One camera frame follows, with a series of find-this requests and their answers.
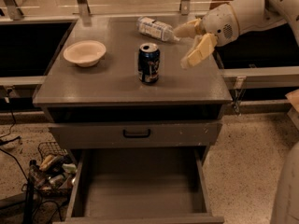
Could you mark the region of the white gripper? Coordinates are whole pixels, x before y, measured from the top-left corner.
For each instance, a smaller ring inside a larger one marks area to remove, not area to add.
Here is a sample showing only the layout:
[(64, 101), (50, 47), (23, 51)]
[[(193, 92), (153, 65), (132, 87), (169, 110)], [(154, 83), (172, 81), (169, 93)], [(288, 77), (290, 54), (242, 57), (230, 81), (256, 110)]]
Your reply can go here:
[(192, 48), (181, 59), (183, 69), (191, 68), (211, 55), (216, 47), (225, 46), (239, 37), (239, 27), (231, 5), (220, 5), (202, 19), (202, 26), (207, 34), (200, 35), (201, 19), (188, 21), (174, 29), (176, 37), (194, 38)]

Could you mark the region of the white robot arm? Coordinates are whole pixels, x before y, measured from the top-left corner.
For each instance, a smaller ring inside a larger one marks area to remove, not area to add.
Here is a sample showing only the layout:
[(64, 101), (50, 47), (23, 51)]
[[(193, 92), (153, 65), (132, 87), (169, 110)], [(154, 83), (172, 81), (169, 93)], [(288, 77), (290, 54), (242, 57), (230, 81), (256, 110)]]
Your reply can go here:
[[(199, 19), (175, 29), (175, 36), (190, 37), (192, 48), (181, 67), (194, 67), (216, 47), (225, 46), (247, 32), (264, 31), (287, 23), (299, 43), (299, 0), (232, 0)], [(299, 143), (289, 151), (278, 180), (270, 224), (299, 224)]]

